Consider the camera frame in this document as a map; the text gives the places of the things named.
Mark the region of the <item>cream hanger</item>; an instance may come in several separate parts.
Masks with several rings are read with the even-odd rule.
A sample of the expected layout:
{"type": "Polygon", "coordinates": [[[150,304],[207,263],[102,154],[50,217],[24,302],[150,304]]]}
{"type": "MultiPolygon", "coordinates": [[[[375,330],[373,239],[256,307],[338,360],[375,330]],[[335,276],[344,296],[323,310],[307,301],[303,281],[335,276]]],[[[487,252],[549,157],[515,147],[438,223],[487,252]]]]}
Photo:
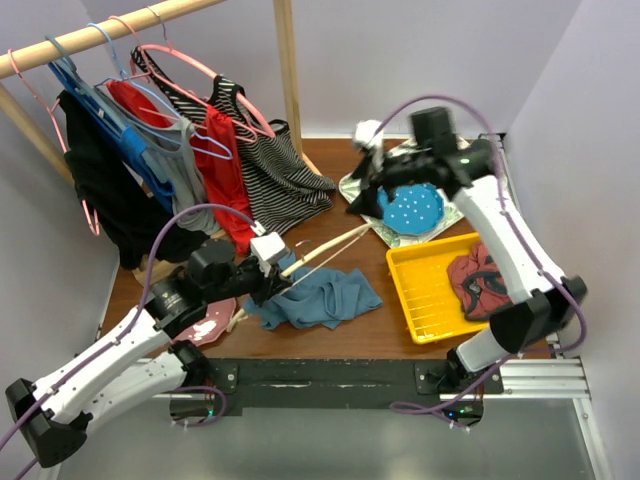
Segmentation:
{"type": "MultiPolygon", "coordinates": [[[[315,272],[315,270],[317,270],[318,268],[321,268],[329,260],[331,260],[334,257],[338,256],[346,248],[351,246],[353,243],[357,242],[357,240],[359,238],[361,238],[367,231],[369,231],[371,229],[371,227],[372,227],[372,225],[365,223],[363,225],[360,225],[360,226],[358,226],[356,228],[353,228],[353,229],[351,229],[351,230],[349,230],[349,231],[347,231],[347,232],[345,232],[345,233],[343,233],[343,234],[341,234],[341,235],[339,235],[337,237],[334,237],[333,239],[321,244],[320,246],[316,247],[314,250],[310,251],[309,253],[307,253],[305,255],[302,255],[302,257],[299,260],[297,260],[290,267],[288,267],[284,271],[282,271],[282,276],[283,277],[290,277],[291,274],[293,274],[299,268],[305,266],[311,260],[314,260],[315,258],[320,256],[321,254],[333,249],[334,247],[337,247],[340,244],[343,244],[347,240],[355,238],[355,240],[351,241],[351,243],[349,243],[347,246],[342,248],[340,251],[336,252],[334,255],[330,256],[328,259],[326,259],[325,262],[321,263],[321,265],[319,265],[317,268],[315,268],[312,271],[312,272],[315,272]]],[[[231,317],[229,325],[226,328],[226,332],[230,333],[238,323],[246,320],[248,317],[249,317],[249,315],[246,313],[244,308],[241,308],[237,313],[235,313],[233,315],[233,317],[231,317]]]]}

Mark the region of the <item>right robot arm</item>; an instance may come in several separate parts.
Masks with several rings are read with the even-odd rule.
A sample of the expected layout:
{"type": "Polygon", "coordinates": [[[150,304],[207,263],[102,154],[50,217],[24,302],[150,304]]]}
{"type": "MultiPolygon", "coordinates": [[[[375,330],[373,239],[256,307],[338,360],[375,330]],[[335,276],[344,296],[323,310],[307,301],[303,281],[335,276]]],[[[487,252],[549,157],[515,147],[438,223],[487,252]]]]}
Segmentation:
{"type": "Polygon", "coordinates": [[[585,282],[569,277],[546,254],[515,207],[498,173],[494,144],[481,138],[462,148],[450,112],[433,107],[411,115],[414,142],[399,154],[384,147],[383,124],[361,121],[352,143],[362,154],[352,173],[360,194],[347,211],[380,219],[378,196],[404,186],[430,183],[442,190],[479,233],[502,275],[509,305],[488,327],[449,351],[440,378],[459,393],[469,392],[481,373],[519,354],[542,338],[582,320],[585,282]]]}

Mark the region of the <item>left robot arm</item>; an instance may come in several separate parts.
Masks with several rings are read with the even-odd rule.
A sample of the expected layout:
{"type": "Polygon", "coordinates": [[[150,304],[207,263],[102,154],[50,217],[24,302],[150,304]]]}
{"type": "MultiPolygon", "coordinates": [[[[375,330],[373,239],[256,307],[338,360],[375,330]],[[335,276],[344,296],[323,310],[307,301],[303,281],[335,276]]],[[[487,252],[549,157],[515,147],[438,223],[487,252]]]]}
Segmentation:
{"type": "Polygon", "coordinates": [[[10,384],[5,395],[14,425],[1,442],[22,434],[35,463],[51,468],[74,455],[99,424],[146,398],[200,390],[205,358],[180,334],[203,320],[212,303],[243,295],[263,302],[290,286],[278,265],[288,252],[271,233],[252,239],[248,256],[236,263],[229,242],[206,241],[107,335],[52,373],[10,384]]]}

